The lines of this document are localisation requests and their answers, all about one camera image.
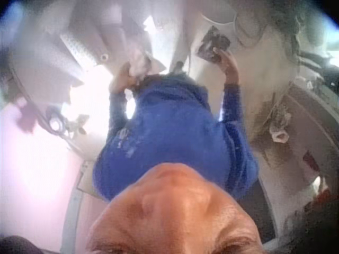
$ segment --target blue hoodie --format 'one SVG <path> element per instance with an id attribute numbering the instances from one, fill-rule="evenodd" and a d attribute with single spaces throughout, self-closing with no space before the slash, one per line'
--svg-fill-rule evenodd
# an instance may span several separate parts
<path id="1" fill-rule="evenodd" d="M 94 185 L 113 199 L 163 162 L 183 163 L 240 198 L 258 178 L 246 139 L 237 84 L 225 85 L 220 120 L 204 87 L 180 76 L 153 81 L 136 97 L 127 120 L 124 93 L 111 94 L 110 130 L 93 172 Z"/>

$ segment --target pink wall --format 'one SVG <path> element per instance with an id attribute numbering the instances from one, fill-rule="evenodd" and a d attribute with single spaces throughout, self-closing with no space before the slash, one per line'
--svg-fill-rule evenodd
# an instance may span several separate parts
<path id="1" fill-rule="evenodd" d="M 24 99 L 9 104 L 0 116 L 0 233 L 20 235 L 39 248 L 59 252 L 83 160 L 37 124 L 33 107 Z"/>

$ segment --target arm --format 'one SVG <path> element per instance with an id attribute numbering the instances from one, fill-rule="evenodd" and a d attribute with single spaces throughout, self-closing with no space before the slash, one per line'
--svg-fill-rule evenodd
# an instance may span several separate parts
<path id="1" fill-rule="evenodd" d="M 110 120 L 107 140 L 115 137 L 127 123 L 126 116 L 127 100 L 124 92 L 110 94 Z"/>
<path id="2" fill-rule="evenodd" d="M 124 90 L 136 84 L 135 78 L 129 76 L 129 63 L 124 64 L 114 82 L 110 85 L 110 120 L 107 140 L 124 128 L 127 123 Z"/>
<path id="3" fill-rule="evenodd" d="M 229 52 L 217 51 L 217 53 L 222 59 L 219 67 L 226 74 L 220 121 L 225 128 L 225 141 L 229 144 L 231 169 L 225 188 L 233 197 L 240 198 L 258 179 L 259 166 L 252 154 L 243 127 L 236 61 Z"/>

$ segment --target man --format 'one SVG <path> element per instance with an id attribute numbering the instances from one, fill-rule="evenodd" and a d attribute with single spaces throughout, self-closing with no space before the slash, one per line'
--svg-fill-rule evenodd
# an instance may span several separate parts
<path id="1" fill-rule="evenodd" d="M 111 203 L 93 225 L 88 253 L 263 253 L 257 227 L 235 198 L 257 180 L 242 125 L 239 75 L 216 49 L 226 74 L 221 121 L 205 88 L 183 74 L 153 78 L 127 121 L 124 65 L 112 84 L 107 144 L 95 169 Z"/>

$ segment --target hair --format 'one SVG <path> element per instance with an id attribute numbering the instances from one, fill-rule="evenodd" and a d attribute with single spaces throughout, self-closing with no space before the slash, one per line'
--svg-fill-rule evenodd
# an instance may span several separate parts
<path id="1" fill-rule="evenodd" d="M 23 237 L 6 237 L 0 241 L 1 254 L 43 254 L 43 252 Z"/>

